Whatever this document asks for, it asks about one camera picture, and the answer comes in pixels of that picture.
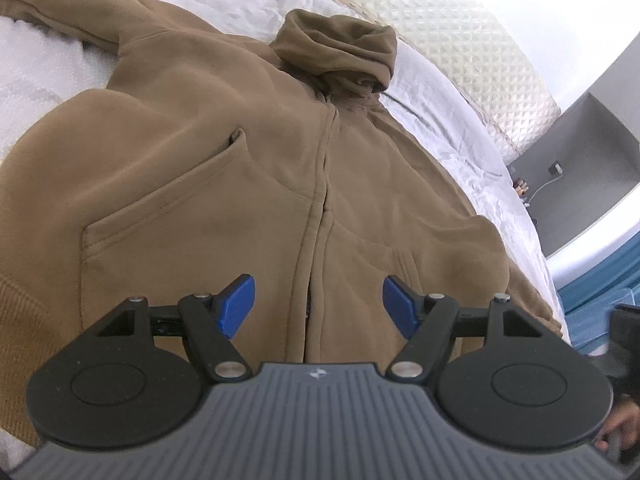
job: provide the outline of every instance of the brown hoodie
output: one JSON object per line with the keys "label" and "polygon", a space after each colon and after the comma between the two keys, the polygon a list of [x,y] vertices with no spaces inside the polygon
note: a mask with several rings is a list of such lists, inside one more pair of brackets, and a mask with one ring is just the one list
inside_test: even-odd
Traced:
{"label": "brown hoodie", "polygon": [[[447,172],[379,104],[396,37],[291,12],[271,45],[155,0],[0,0],[118,55],[0,166],[0,426],[36,443],[31,373],[123,298],[173,303],[254,275],[233,343],[261,361],[377,362],[404,344],[397,274],[485,306],[507,290],[559,332]],[[307,303],[310,305],[306,326]]]}

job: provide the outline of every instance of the human hand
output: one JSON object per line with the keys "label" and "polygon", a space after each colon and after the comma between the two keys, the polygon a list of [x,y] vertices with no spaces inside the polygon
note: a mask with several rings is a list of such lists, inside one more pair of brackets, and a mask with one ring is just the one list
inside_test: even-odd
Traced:
{"label": "human hand", "polygon": [[618,429],[622,433],[622,449],[632,447],[640,436],[640,406],[626,397],[613,406],[596,439],[595,446],[601,451],[609,448],[603,437]]}

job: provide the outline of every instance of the round black pad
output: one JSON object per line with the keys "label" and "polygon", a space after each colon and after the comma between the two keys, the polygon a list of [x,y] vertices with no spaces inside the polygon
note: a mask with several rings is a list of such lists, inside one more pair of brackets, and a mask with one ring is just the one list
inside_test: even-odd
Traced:
{"label": "round black pad", "polygon": [[607,378],[554,335],[501,337],[443,370],[438,403],[464,431],[517,450],[593,438],[612,403]]}
{"label": "round black pad", "polygon": [[498,370],[492,379],[495,393],[511,404],[546,406],[556,402],[566,391],[561,374],[540,365],[509,365]]}
{"label": "round black pad", "polygon": [[116,406],[145,389],[142,371],[130,365],[105,363],[85,368],[71,381],[71,391],[87,404]]}
{"label": "round black pad", "polygon": [[136,446],[196,408],[200,378],[177,355],[125,337],[90,341],[71,343],[28,383],[28,412],[43,439],[86,449]]}

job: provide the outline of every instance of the white wall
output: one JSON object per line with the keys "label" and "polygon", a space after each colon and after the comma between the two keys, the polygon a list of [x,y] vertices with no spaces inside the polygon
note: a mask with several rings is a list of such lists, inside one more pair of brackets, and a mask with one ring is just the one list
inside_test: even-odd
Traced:
{"label": "white wall", "polygon": [[640,31],[640,0],[481,0],[566,110]]}

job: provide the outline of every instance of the ribbed cuff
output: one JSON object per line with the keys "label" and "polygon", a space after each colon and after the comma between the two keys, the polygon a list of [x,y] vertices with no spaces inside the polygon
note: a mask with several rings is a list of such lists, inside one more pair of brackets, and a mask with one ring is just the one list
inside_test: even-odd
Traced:
{"label": "ribbed cuff", "polygon": [[45,306],[0,276],[0,428],[38,445],[27,415],[29,377],[62,346]]}

